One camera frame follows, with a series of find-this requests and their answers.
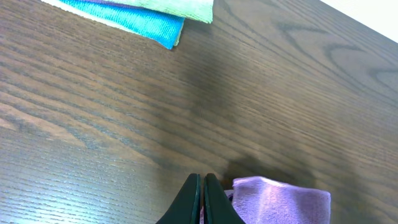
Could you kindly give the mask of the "purple microfiber cloth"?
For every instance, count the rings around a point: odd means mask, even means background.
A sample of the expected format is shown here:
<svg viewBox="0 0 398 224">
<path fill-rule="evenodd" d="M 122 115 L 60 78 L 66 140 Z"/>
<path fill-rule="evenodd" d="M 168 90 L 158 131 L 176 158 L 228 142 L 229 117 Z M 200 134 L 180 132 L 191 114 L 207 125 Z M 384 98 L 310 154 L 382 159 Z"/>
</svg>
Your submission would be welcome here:
<svg viewBox="0 0 398 224">
<path fill-rule="evenodd" d="M 219 218 L 205 215 L 202 207 L 197 222 L 246 224 L 330 224 L 331 194 L 324 190 L 297 187 L 265 177 L 233 180 L 224 191 Z"/>
</svg>

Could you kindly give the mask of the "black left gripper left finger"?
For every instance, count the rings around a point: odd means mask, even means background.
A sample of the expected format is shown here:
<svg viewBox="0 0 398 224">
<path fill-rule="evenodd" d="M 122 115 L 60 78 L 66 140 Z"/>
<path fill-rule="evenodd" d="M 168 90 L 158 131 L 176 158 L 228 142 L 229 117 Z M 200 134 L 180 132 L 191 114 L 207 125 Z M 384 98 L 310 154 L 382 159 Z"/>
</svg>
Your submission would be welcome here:
<svg viewBox="0 0 398 224">
<path fill-rule="evenodd" d="M 200 200 L 200 175 L 190 174 L 168 210 L 156 224 L 199 224 Z"/>
</svg>

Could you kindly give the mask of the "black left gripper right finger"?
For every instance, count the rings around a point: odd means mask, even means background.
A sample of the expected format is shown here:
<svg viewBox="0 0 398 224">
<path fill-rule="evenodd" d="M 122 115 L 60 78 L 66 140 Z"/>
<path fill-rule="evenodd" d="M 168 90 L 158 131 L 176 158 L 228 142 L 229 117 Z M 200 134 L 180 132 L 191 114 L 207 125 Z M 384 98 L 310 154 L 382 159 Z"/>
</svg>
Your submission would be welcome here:
<svg viewBox="0 0 398 224">
<path fill-rule="evenodd" d="M 244 224 L 214 174 L 207 174 L 204 185 L 205 224 Z"/>
</svg>

